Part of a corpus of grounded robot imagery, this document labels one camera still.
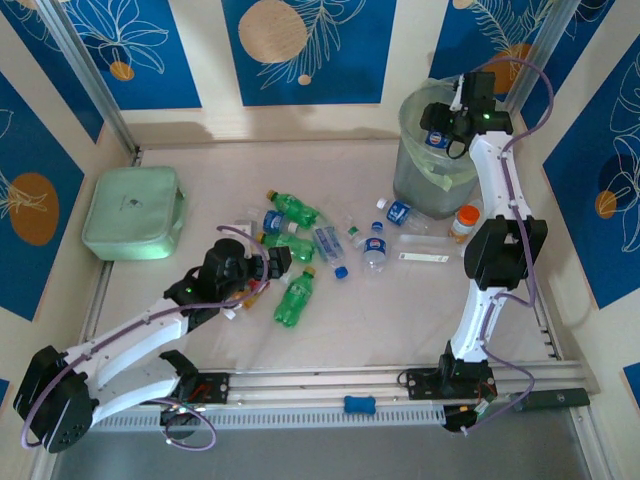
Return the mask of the aluminium side rail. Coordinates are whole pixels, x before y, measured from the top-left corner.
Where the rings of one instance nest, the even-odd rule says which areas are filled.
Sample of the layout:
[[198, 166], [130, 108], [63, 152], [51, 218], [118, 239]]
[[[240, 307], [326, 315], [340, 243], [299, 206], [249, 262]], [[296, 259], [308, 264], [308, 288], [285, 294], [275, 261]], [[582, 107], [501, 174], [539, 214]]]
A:
[[539, 288], [536, 288], [536, 299], [533, 306], [533, 312], [547, 357], [556, 361], [564, 360], [565, 355], [561, 342], [559, 341], [556, 328], [553, 324], [553, 318], [550, 316], [546, 302]]
[[93, 290], [93, 296], [88, 305], [85, 320], [79, 335], [80, 344], [92, 340], [96, 335], [113, 267], [114, 263], [112, 261], [103, 261], [101, 263], [99, 275]]

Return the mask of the red yellow label bottle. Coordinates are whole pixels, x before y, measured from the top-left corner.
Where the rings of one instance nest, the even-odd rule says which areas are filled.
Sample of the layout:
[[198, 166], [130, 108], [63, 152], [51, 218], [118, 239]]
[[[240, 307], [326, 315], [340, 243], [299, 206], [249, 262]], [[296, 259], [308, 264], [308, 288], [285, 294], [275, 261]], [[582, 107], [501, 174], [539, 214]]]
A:
[[243, 290], [240, 290], [240, 291], [236, 292], [231, 297], [231, 299], [232, 300], [237, 300], [237, 299], [243, 298], [244, 296], [248, 295], [249, 293], [253, 293], [253, 296], [251, 298], [247, 299], [247, 300], [244, 300], [243, 302], [240, 302], [240, 303], [236, 304], [233, 307], [222, 309], [221, 313], [229, 320], [239, 319], [249, 309], [251, 309], [253, 307], [253, 305], [260, 298], [260, 296], [262, 294], [262, 291], [268, 286], [269, 286], [269, 284], [266, 284], [265, 286], [260, 286], [259, 282], [257, 280], [251, 279], [249, 281], [249, 283], [248, 283], [248, 287], [246, 289], [243, 289]]

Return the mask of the clear plastic trash bin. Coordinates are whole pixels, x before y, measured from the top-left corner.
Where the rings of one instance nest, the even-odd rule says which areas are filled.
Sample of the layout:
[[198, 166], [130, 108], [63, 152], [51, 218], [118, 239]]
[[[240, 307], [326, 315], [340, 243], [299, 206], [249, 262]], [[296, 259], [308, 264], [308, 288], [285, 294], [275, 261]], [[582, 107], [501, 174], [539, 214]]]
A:
[[[448, 145], [446, 153], [449, 157], [457, 150], [457, 146]], [[453, 187], [449, 192], [444, 192], [426, 180], [416, 167], [409, 164], [409, 155], [401, 145], [400, 136], [393, 180], [393, 192], [397, 200], [412, 206], [428, 217], [444, 219], [467, 203], [477, 183], [478, 177], [475, 181], [469, 181]]]

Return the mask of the clear plastic bottle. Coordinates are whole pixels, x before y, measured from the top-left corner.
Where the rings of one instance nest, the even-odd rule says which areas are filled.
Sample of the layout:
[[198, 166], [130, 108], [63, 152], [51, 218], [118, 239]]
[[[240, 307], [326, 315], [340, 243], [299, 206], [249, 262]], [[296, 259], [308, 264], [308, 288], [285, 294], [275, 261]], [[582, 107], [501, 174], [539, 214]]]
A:
[[336, 227], [349, 229], [354, 225], [354, 220], [348, 209], [333, 198], [325, 198], [320, 207], [322, 214]]
[[234, 224], [236, 226], [247, 227], [249, 233], [256, 236], [262, 231], [265, 214], [266, 210], [262, 207], [247, 206], [241, 211], [239, 217], [234, 221]]

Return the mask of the green bottle yellow cap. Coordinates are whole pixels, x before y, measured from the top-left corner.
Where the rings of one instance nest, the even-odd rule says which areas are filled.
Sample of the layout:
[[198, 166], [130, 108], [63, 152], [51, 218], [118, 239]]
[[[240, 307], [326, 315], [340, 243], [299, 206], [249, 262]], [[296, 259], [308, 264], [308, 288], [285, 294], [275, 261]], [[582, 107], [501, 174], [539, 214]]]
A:
[[301, 227], [309, 229], [316, 223], [319, 212], [306, 205], [296, 196], [269, 190], [266, 198], [274, 205], [277, 211], [283, 213]]
[[292, 280], [274, 311], [274, 320], [286, 328], [295, 327], [313, 294], [316, 270], [306, 267], [303, 273]]
[[268, 234], [261, 232], [257, 235], [260, 244], [268, 249], [288, 247], [294, 260], [303, 264], [311, 264], [315, 254], [315, 245], [311, 240], [302, 239], [289, 233]]

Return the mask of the clear plastic container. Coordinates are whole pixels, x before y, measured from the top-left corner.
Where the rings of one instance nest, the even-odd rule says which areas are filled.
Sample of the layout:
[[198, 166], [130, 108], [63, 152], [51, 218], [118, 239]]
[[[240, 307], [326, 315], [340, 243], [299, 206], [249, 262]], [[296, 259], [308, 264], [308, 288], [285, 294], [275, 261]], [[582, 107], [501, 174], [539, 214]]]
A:
[[456, 245], [448, 237], [402, 234], [394, 248], [401, 261], [446, 263], [456, 252]]

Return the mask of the black flat bar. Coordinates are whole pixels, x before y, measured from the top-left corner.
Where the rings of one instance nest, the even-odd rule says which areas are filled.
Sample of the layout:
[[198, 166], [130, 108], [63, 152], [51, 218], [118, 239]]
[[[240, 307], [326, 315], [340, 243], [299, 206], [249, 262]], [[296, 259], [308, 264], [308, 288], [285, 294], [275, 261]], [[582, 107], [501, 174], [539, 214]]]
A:
[[517, 412], [586, 407], [591, 404], [584, 388], [540, 390], [529, 393], [513, 406]]

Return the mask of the mint green zip pouch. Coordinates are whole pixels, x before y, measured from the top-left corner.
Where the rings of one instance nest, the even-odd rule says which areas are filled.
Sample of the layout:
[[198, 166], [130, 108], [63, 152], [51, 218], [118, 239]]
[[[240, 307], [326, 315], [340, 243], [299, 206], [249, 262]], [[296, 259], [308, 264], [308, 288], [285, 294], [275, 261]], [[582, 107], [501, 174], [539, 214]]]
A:
[[96, 183], [81, 239], [104, 261], [167, 258], [177, 248], [185, 212], [174, 168], [113, 169]]

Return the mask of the clear bottle light blue label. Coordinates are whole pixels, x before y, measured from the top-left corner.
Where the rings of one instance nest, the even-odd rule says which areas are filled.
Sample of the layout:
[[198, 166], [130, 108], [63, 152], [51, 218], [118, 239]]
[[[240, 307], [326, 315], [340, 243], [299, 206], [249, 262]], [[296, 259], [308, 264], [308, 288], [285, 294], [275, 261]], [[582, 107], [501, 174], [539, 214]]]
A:
[[332, 268], [337, 279], [345, 279], [349, 271], [335, 228], [331, 225], [319, 225], [313, 229], [312, 234], [322, 260]]

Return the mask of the pale green bin liner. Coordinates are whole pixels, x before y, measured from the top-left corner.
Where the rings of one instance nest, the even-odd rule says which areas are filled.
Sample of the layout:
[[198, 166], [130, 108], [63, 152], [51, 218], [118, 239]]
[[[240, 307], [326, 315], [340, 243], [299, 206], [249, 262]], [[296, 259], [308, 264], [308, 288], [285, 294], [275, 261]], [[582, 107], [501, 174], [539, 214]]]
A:
[[452, 160], [446, 148], [427, 143], [429, 132], [420, 127], [425, 107], [431, 103], [444, 103], [449, 107], [454, 98], [454, 77], [426, 79], [403, 101], [399, 113], [401, 145], [409, 155], [409, 164], [444, 192], [477, 179], [476, 169], [468, 154]]

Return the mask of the blue bone shaped object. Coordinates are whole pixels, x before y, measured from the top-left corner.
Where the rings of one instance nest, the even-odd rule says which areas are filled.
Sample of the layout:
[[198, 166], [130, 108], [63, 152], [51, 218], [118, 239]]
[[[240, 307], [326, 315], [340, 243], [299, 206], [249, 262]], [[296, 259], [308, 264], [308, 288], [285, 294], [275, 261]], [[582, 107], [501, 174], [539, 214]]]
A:
[[374, 415], [376, 413], [376, 399], [373, 396], [344, 397], [344, 413], [350, 415]]

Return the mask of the aluminium frame post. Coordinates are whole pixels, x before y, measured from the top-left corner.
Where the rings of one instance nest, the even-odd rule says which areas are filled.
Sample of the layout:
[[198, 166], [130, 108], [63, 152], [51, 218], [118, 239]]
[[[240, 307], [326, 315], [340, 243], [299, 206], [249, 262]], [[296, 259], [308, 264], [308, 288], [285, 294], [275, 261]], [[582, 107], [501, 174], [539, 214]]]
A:
[[110, 89], [59, 0], [35, 0], [40, 17], [74, 74], [89, 95], [121, 147], [131, 167], [141, 164], [140, 146], [125, 122]]
[[[526, 57], [529, 63], [543, 70], [560, 41], [580, 0], [554, 0], [550, 12], [541, 26]], [[506, 108], [512, 116], [518, 116], [539, 74], [531, 67], [522, 66], [506, 97]]]

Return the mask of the orange cap pill bottle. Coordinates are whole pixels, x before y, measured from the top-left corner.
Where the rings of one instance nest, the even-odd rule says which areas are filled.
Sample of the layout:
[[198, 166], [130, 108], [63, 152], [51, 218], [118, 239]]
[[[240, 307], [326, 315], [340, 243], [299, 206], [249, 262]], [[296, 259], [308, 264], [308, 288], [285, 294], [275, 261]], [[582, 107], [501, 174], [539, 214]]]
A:
[[481, 216], [480, 210], [472, 204], [463, 205], [455, 214], [448, 235], [458, 244], [463, 244]]

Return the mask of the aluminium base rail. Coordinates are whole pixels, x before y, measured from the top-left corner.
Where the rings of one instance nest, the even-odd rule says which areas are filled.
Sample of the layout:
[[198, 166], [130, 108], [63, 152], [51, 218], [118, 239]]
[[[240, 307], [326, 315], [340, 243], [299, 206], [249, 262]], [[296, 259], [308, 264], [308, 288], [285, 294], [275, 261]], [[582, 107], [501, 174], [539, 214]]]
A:
[[[523, 370], [534, 376], [536, 391], [573, 388], [583, 388], [589, 394], [599, 391], [594, 375], [579, 361], [518, 362], [514, 369], [492, 364], [491, 368], [501, 400], [525, 390], [528, 378]], [[387, 406], [409, 402], [409, 389], [403, 382], [404, 375], [397, 366], [258, 369], [230, 373], [221, 391], [229, 407], [336, 406], [348, 395], [371, 396], [377, 404]]]

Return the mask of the blue label bottle white cap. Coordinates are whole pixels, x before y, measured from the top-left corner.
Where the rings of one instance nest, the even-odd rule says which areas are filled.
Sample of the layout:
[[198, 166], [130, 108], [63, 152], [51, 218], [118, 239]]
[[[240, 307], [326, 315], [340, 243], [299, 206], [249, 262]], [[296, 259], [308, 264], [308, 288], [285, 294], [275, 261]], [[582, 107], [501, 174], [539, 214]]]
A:
[[430, 225], [428, 217], [402, 201], [380, 198], [376, 202], [376, 207], [385, 214], [388, 221], [398, 227], [406, 226], [421, 230], [427, 229]]
[[276, 210], [267, 210], [262, 220], [262, 229], [271, 235], [296, 234], [299, 225], [285, 216], [284, 213]]

